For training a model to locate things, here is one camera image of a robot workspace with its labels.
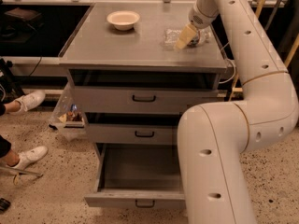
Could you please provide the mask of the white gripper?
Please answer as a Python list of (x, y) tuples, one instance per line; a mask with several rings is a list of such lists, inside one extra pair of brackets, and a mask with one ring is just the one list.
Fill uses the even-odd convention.
[(174, 49), (184, 49), (197, 35), (198, 29), (208, 27), (219, 15), (214, 0), (196, 0), (189, 12), (189, 21), (181, 31)]

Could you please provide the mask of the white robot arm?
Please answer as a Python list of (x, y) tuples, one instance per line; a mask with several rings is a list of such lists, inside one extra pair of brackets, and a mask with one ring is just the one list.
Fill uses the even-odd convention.
[(298, 120), (291, 76), (247, 0), (197, 0), (186, 47), (216, 17), (223, 23), (243, 100), (195, 105), (178, 124), (178, 159), (189, 224), (257, 224), (239, 155), (285, 138)]

